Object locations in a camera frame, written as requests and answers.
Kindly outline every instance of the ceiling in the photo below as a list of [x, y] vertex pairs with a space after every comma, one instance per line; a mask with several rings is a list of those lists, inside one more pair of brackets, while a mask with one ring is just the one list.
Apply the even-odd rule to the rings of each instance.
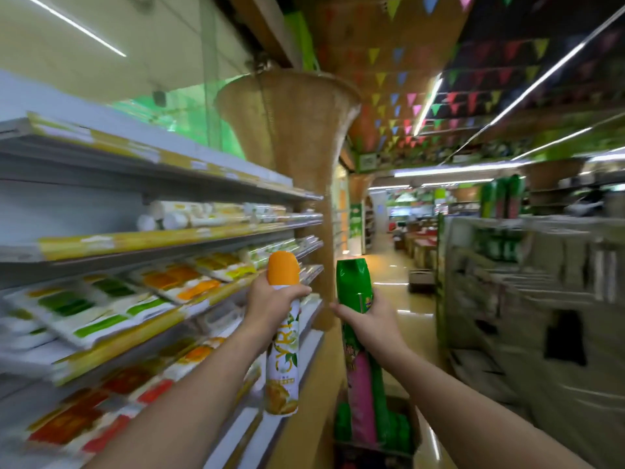
[[127, 57], [29, 0], [0, 0], [0, 69], [106, 103], [201, 84], [205, 70], [209, 81], [247, 72], [250, 54], [210, 0], [155, 0], [146, 12], [130, 0], [40, 1]]
[[[625, 0], [295, 0], [322, 70], [354, 82], [364, 104], [356, 151], [438, 164], [488, 124]], [[442, 86], [418, 138], [433, 77]], [[517, 154], [625, 111], [625, 17], [469, 147], [518, 142]], [[609, 135], [625, 121], [606, 125]]]

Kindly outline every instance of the box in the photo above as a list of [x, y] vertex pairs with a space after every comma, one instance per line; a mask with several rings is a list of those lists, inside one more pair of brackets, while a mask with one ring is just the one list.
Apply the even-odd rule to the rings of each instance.
[[[341, 392], [337, 401], [347, 402], [346, 391]], [[386, 396], [389, 411], [405, 415], [410, 423], [412, 451], [403, 453], [388, 449], [369, 448], [354, 442], [334, 440], [334, 467], [337, 469], [412, 469], [414, 454], [421, 444], [419, 418], [414, 405], [406, 399]]]

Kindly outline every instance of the tiled floor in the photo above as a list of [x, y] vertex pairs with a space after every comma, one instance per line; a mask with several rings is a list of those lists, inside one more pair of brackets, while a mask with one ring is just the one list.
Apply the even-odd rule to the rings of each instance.
[[[436, 342], [434, 321], [434, 298], [408, 292], [408, 271], [412, 260], [403, 250], [395, 251], [391, 235], [378, 233], [374, 236], [371, 254], [365, 255], [371, 280], [377, 290], [391, 300], [399, 313], [399, 325], [406, 343], [417, 354], [441, 366]], [[387, 394], [408, 397], [401, 385], [388, 374], [384, 375]], [[421, 416], [422, 445], [415, 457], [418, 469], [455, 469], [455, 465], [438, 442], [435, 434]]]

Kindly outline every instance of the product label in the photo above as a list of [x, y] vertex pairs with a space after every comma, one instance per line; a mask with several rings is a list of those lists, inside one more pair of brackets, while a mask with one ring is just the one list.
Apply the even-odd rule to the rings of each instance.
[[299, 300], [295, 300], [267, 352], [265, 409], [270, 415], [290, 416], [298, 412], [298, 354]]

